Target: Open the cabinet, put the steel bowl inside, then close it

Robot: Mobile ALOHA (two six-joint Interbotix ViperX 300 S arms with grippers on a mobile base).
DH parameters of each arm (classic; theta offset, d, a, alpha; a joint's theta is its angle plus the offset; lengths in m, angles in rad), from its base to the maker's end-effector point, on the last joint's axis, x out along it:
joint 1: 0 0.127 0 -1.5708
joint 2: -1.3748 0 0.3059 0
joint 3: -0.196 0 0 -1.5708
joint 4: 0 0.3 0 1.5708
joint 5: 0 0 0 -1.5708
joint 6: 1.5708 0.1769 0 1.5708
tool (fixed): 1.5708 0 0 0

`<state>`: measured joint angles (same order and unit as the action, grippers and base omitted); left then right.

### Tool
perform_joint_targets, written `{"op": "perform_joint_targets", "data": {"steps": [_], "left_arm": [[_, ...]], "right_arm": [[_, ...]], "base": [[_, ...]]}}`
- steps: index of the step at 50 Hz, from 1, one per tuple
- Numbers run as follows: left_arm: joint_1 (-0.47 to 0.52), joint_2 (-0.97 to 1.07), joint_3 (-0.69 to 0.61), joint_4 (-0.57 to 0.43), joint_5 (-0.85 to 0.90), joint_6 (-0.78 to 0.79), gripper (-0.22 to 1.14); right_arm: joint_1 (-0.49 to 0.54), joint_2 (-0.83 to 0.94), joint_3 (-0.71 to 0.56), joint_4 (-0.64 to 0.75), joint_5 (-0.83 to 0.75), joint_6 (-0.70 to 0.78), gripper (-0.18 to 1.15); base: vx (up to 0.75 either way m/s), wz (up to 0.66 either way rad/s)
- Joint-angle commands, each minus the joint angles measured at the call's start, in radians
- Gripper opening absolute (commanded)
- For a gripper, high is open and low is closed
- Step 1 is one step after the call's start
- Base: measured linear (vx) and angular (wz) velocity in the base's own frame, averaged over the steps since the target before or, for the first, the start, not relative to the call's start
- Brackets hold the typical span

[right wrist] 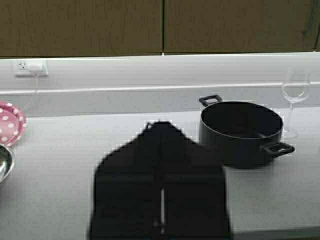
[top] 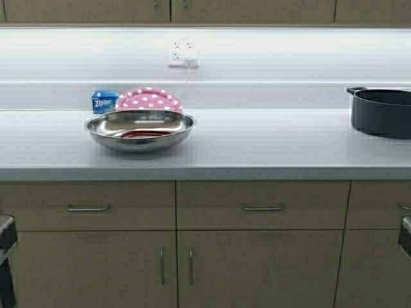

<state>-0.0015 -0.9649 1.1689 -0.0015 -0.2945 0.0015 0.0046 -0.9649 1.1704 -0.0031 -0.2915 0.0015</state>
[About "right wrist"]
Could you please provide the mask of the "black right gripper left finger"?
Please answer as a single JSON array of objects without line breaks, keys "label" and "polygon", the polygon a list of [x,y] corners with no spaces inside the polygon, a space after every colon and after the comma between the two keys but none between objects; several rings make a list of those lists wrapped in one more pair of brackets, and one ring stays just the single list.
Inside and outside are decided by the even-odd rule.
[{"label": "black right gripper left finger", "polygon": [[89,240],[154,240],[160,226],[156,125],[106,155],[95,170]]}]

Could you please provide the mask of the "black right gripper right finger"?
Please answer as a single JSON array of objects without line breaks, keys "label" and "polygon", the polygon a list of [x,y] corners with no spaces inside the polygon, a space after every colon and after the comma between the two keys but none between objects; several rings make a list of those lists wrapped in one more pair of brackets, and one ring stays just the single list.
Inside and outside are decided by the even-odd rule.
[{"label": "black right gripper right finger", "polygon": [[222,166],[168,121],[159,124],[160,233],[168,239],[232,237]]}]

